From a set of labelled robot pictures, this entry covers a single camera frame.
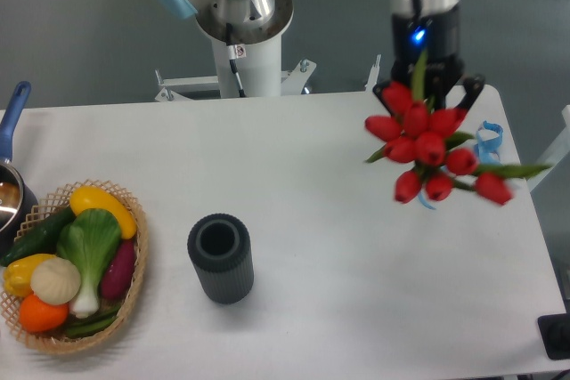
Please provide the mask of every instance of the yellow bell pepper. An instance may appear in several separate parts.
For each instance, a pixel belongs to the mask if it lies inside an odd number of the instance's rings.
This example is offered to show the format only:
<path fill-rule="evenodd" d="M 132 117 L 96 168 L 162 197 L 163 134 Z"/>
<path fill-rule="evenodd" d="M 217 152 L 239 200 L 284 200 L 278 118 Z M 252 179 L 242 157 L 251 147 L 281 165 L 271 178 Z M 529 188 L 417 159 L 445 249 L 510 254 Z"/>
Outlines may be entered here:
<path fill-rule="evenodd" d="M 130 239 L 136 234 L 136 221 L 133 215 L 117 198 L 99 187 L 81 186 L 69 197 L 73 214 L 80 215 L 87 209 L 105 209 L 117 219 L 121 228 L 121 238 Z"/>
<path fill-rule="evenodd" d="M 54 258 L 53 254 L 35 254 L 10 263 L 4 270 L 4 290 L 17 297 L 32 294 L 29 282 L 32 280 L 34 269 L 45 260 Z"/>

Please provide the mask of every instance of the red tulip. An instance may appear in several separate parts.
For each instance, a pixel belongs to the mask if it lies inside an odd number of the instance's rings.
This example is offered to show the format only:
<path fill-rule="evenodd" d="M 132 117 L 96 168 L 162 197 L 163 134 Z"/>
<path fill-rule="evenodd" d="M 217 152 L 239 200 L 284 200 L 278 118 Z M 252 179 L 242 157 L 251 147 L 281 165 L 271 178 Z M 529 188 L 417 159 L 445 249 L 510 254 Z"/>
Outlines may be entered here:
<path fill-rule="evenodd" d="M 443 173 L 432 175 L 426 183 L 427 197 L 438 202 L 447 198 L 452 189 L 452 179 Z"/>
<path fill-rule="evenodd" d="M 429 117 L 429 130 L 442 137 L 451 137 L 459 129 L 467 115 L 464 109 L 441 109 L 434 111 Z"/>
<path fill-rule="evenodd" d="M 499 205 L 513 199 L 513 193 L 505 181 L 493 173 L 482 173 L 475 181 L 475 190 L 483 198 Z"/>
<path fill-rule="evenodd" d="M 445 159 L 445 141 L 438 133 L 427 131 L 416 140 L 416 158 L 426 165 L 440 166 Z"/>
<path fill-rule="evenodd" d="M 364 126 L 372 135 L 376 135 L 382 141 L 392 141 L 402 133 L 402 126 L 390 116 L 370 116 L 364 122 Z"/>
<path fill-rule="evenodd" d="M 395 181 L 394 200 L 407 204 L 421 190 L 421 180 L 414 171 L 407 171 Z"/>
<path fill-rule="evenodd" d="M 412 104 L 411 90 L 406 85 L 393 81 L 382 91 L 382 100 L 396 115 L 403 116 Z"/>
<path fill-rule="evenodd" d="M 429 112 L 423 101 L 415 101 L 403 115 L 403 131 L 411 138 L 428 130 Z"/>
<path fill-rule="evenodd" d="M 398 137 L 389 141 L 384 148 L 384 156 L 399 164 L 407 164 L 416 159 L 416 150 L 410 137 Z"/>
<path fill-rule="evenodd" d="M 475 153 L 469 149 L 456 149 L 447 155 L 445 165 L 449 172 L 456 175 L 469 175 L 475 172 L 479 164 Z"/>

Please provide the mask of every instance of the purple eggplant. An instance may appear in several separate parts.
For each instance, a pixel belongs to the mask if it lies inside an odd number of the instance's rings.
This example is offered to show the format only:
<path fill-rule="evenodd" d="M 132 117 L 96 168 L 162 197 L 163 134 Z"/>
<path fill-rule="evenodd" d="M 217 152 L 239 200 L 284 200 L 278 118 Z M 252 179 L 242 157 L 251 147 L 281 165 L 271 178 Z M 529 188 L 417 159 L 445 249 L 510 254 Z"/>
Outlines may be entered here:
<path fill-rule="evenodd" d="M 123 240 L 101 279 L 101 297 L 118 300 L 125 295 L 133 280 L 135 261 L 133 240 Z"/>

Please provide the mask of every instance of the orange tomato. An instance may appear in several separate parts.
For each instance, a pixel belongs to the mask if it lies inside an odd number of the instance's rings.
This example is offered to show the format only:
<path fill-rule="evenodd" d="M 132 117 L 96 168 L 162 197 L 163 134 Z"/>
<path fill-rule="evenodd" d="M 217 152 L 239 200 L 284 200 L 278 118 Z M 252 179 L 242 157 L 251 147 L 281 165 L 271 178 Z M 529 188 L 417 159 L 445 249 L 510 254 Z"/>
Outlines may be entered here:
<path fill-rule="evenodd" d="M 52 306 L 42 302 L 37 295 L 31 294 L 21 302 L 19 321 L 29 333 L 41 333 L 63 324 L 68 314 L 67 303 Z"/>

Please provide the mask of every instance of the cable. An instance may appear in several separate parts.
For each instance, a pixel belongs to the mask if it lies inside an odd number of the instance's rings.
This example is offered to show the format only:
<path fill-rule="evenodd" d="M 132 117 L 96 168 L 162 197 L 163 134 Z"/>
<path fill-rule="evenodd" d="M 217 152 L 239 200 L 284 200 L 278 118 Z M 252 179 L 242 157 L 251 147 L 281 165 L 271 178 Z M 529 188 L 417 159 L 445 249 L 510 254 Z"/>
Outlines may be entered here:
<path fill-rule="evenodd" d="M 566 377 L 566 374 L 570 374 L 570 369 L 567 369 L 565 371 L 562 371 L 560 374 L 558 374 L 557 376 L 552 377 L 551 380 L 561 380 L 562 378 Z"/>
<path fill-rule="evenodd" d="M 232 32 L 233 26 L 229 22 L 225 25 L 225 44 L 226 46 L 232 46 Z M 230 59 L 230 69 L 232 70 L 233 75 L 235 76 L 235 81 L 238 85 L 238 93 L 240 94 L 240 98 L 246 98 L 246 92 L 243 90 L 243 84 L 241 83 L 240 73 L 238 72 L 238 66 L 235 60 Z"/>

